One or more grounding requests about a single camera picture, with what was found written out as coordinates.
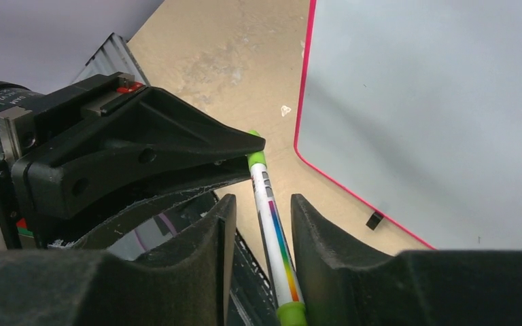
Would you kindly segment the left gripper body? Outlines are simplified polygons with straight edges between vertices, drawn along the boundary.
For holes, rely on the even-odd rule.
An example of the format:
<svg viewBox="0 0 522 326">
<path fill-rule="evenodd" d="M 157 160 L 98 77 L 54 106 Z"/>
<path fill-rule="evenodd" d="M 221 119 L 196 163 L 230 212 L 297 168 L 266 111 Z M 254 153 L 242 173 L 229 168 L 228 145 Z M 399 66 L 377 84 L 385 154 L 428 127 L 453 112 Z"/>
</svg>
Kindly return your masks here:
<svg viewBox="0 0 522 326">
<path fill-rule="evenodd" d="M 109 115 L 145 87 L 123 72 L 97 74 L 49 94 L 0 81 L 0 232 L 6 249 L 22 248 L 18 224 L 27 220 L 14 191 L 13 165 L 85 117 Z"/>
</svg>

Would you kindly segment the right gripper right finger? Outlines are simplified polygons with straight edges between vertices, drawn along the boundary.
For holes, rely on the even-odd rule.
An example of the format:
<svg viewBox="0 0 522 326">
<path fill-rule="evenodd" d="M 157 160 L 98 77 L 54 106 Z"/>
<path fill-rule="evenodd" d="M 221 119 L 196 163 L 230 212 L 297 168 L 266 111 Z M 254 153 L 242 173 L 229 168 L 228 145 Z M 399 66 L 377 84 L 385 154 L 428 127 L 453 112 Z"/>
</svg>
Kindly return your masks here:
<svg viewBox="0 0 522 326">
<path fill-rule="evenodd" d="M 310 325 L 522 325 L 522 251 L 388 255 L 290 202 Z"/>
</svg>

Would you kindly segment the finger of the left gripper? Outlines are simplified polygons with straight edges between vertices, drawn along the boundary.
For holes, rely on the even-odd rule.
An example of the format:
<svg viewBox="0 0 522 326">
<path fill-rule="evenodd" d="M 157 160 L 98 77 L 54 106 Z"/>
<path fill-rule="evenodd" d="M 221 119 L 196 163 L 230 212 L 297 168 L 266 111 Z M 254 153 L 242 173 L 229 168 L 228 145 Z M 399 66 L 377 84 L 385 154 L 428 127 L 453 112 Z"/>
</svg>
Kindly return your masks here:
<svg viewBox="0 0 522 326">
<path fill-rule="evenodd" d="M 50 249 L 107 249 L 159 214 L 179 232 L 212 209 L 215 190 L 249 177 L 244 156 L 176 170 L 134 183 L 83 210 L 49 241 Z"/>
<path fill-rule="evenodd" d="M 22 212 L 71 219 L 128 185 L 196 166 L 245 157 L 263 138 L 229 127 L 160 88 L 118 97 L 13 166 Z"/>
</svg>

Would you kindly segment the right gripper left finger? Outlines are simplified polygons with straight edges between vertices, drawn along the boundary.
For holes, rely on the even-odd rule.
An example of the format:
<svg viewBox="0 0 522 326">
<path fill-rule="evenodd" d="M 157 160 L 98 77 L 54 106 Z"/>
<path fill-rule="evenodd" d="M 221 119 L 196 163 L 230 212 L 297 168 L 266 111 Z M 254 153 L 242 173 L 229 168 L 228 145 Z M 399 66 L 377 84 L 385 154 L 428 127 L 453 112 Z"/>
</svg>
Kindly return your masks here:
<svg viewBox="0 0 522 326">
<path fill-rule="evenodd" d="M 237 199 L 135 261 L 104 250 L 0 251 L 0 325 L 225 325 Z"/>
</svg>

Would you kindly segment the white green marker pen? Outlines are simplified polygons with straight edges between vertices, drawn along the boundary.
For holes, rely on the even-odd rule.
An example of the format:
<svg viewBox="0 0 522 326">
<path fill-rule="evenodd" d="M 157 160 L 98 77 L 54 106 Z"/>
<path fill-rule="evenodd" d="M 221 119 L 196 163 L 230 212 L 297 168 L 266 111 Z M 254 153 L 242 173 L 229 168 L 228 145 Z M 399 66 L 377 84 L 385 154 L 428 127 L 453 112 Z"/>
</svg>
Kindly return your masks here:
<svg viewBox="0 0 522 326">
<path fill-rule="evenodd" d="M 307 325 L 305 302 L 283 232 L 266 164 L 249 165 L 271 287 L 281 325 Z"/>
</svg>

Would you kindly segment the pink framed whiteboard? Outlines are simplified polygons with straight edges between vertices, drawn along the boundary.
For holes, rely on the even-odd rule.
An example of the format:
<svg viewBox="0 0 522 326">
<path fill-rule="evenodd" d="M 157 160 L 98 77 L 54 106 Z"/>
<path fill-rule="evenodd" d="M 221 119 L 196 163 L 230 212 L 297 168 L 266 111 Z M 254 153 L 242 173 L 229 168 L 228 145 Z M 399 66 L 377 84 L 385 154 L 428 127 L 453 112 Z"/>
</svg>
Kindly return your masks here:
<svg viewBox="0 0 522 326">
<path fill-rule="evenodd" d="M 522 1 L 312 1 L 294 148 L 429 247 L 522 250 Z"/>
</svg>

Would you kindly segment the green marker cap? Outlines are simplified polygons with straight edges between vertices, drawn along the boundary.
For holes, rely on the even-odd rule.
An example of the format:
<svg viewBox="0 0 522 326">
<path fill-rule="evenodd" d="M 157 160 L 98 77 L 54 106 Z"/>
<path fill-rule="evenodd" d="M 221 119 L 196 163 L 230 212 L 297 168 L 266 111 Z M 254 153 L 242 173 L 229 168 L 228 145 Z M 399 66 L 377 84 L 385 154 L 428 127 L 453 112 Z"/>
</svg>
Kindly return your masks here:
<svg viewBox="0 0 522 326">
<path fill-rule="evenodd" d="M 249 171 L 252 171 L 253 166 L 255 166 L 256 164 L 261 164 L 266 168 L 267 163 L 266 163 L 266 156 L 264 154 L 264 151 L 261 150 L 261 151 L 256 151 L 254 153 L 248 154 L 247 155 L 247 164 L 248 164 Z"/>
</svg>

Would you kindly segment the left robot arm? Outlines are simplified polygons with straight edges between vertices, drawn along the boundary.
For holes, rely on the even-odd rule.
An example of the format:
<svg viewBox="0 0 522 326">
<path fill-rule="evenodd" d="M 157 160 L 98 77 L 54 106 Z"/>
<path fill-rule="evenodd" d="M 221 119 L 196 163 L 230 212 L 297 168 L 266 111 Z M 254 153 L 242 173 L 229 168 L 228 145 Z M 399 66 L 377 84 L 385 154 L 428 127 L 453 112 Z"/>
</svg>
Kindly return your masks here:
<svg viewBox="0 0 522 326">
<path fill-rule="evenodd" d="M 262 137 L 123 72 L 50 94 L 0 81 L 0 249 L 105 248 L 121 232 L 248 178 Z"/>
</svg>

